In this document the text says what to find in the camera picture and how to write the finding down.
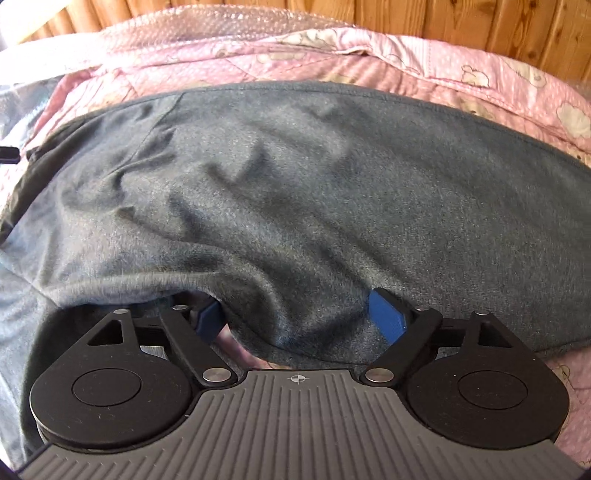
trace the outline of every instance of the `crosshair symbol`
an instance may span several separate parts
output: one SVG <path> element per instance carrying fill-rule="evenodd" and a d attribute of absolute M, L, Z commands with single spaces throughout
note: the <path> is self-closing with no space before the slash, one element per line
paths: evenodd
<path fill-rule="evenodd" d="M 293 383 L 297 383 L 298 385 L 301 384 L 303 381 L 308 380 L 308 377 L 304 377 L 301 374 L 294 375 L 290 378 Z"/>

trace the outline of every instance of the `blue plastic part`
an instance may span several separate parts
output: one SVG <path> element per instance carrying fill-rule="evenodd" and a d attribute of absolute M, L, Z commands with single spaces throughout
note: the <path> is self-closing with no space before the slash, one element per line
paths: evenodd
<path fill-rule="evenodd" d="M 369 319 L 375 323 L 390 345 L 406 332 L 404 315 L 375 290 L 369 294 Z"/>
<path fill-rule="evenodd" d="M 199 312 L 195 332 L 209 345 L 213 343 L 225 324 L 226 317 L 223 314 L 222 305 L 214 301 Z"/>

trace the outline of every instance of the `black circular disc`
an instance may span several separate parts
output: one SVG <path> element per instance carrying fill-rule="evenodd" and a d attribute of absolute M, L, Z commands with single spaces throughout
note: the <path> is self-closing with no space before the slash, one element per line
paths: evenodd
<path fill-rule="evenodd" d="M 31 411 L 52 443 L 119 449 L 165 431 L 189 406 L 191 385 L 171 362 L 145 353 L 58 361 L 31 389 Z"/>
<path fill-rule="evenodd" d="M 72 391 L 78 400 L 94 407 L 112 407 L 134 398 L 142 381 L 133 372 L 121 368 L 101 368 L 85 373 L 74 382 Z"/>
<path fill-rule="evenodd" d="M 516 407 L 527 397 L 527 387 L 519 378 L 495 370 L 464 375 L 457 387 L 465 400 L 489 410 Z"/>
<path fill-rule="evenodd" d="M 568 393 L 533 354 L 513 350 L 460 352 L 425 365 L 408 380 L 410 407 L 428 428 L 478 448 L 555 438 L 569 410 Z"/>

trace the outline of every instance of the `pink quilt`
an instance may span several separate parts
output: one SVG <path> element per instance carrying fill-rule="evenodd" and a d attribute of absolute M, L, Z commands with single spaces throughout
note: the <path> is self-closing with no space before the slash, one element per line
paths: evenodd
<path fill-rule="evenodd" d="M 350 83 L 459 108 L 551 144 L 591 166 L 591 104 L 563 82 L 482 51 L 350 27 L 114 51 L 100 64 L 63 78 L 27 147 L 40 145 L 80 115 L 145 95 L 274 80 Z M 22 160 L 0 170 L 0 206 L 26 167 Z M 228 328 L 218 343 L 243 367 L 280 368 L 245 351 Z M 548 362 L 565 383 L 571 402 L 557 446 L 585 466 L 591 465 L 590 363 L 591 348 Z"/>

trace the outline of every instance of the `black plastic device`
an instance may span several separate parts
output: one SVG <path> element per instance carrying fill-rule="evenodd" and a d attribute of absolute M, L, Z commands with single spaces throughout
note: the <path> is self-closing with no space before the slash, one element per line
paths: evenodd
<path fill-rule="evenodd" d="M 239 379 L 196 334 L 195 308 L 153 319 L 115 310 L 35 382 L 31 409 L 48 445 L 20 478 L 580 477 L 553 445 L 569 410 L 564 385 L 492 313 L 448 319 L 374 292 L 405 331 L 359 377 Z M 441 348 L 457 353 L 436 358 Z"/>

